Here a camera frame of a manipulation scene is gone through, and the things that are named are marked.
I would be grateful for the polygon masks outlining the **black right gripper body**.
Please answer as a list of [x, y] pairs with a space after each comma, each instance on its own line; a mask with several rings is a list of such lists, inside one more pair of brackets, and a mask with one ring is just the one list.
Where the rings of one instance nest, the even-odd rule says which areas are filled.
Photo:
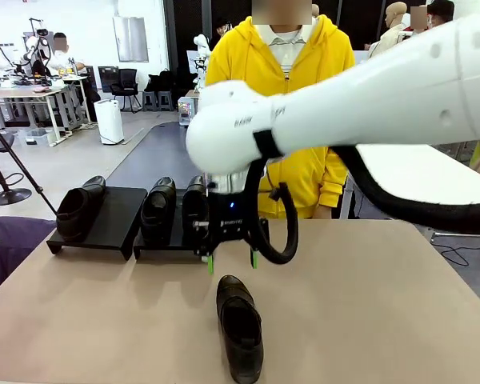
[[229, 241], [249, 241], [245, 224], [246, 203], [244, 193], [209, 193], [209, 241], [219, 245]]

